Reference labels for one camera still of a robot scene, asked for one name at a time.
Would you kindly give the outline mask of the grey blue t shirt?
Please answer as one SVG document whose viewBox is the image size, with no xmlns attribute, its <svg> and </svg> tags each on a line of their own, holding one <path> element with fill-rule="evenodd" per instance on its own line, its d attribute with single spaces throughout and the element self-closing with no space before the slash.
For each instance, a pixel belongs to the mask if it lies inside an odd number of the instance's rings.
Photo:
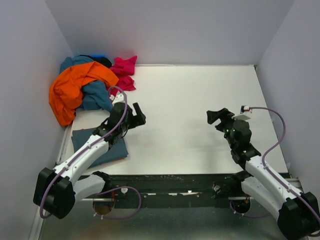
<svg viewBox="0 0 320 240">
<path fill-rule="evenodd" d="M 95 128 L 87 128 L 72 131 L 72 144 L 74 152 L 78 151 L 94 132 Z M 89 168 L 97 167 L 105 163 L 117 161 L 128 156 L 127 147 L 123 138 L 121 138 L 110 150 L 95 160 Z"/>
</svg>

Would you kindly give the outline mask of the orange t shirt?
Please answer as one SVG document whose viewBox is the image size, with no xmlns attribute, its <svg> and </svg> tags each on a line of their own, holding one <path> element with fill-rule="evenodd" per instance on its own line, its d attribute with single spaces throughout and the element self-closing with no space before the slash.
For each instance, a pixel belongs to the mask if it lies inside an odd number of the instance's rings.
<svg viewBox="0 0 320 240">
<path fill-rule="evenodd" d="M 76 109 L 83 102 L 82 87 L 96 80 L 109 88 L 119 78 L 106 66 L 92 61 L 68 67 L 53 81 L 49 104 L 60 126 L 68 126 L 75 119 Z"/>
</svg>

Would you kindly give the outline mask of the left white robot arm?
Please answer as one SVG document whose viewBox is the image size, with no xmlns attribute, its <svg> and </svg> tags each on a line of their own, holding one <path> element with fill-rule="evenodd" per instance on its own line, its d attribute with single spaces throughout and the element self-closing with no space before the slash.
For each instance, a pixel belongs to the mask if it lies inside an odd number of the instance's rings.
<svg viewBox="0 0 320 240">
<path fill-rule="evenodd" d="M 39 206 L 40 217 L 65 218 L 77 201 L 89 196 L 107 197 L 113 188 L 111 177 L 95 171 L 82 179 L 83 173 L 102 155 L 110 151 L 130 129 L 146 124 L 139 104 L 114 104 L 109 117 L 103 121 L 70 158 L 53 169 L 43 168 L 37 177 L 33 202 Z"/>
</svg>

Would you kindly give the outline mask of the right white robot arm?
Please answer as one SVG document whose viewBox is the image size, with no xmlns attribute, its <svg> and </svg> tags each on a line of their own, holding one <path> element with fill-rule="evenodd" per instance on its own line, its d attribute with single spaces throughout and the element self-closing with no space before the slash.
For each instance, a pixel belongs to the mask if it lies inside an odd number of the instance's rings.
<svg viewBox="0 0 320 240">
<path fill-rule="evenodd" d="M 232 159 L 243 169 L 230 183 L 230 191 L 236 196 L 246 194 L 254 198 L 274 217 L 286 239 L 317 238 L 320 235 L 318 199 L 311 192 L 293 186 L 267 163 L 267 154 L 282 142 L 281 139 L 264 154 L 252 145 L 248 119 L 254 109 L 243 105 L 239 114 L 227 108 L 206 112 L 208 124 L 220 120 L 215 129 L 223 133 Z"/>
</svg>

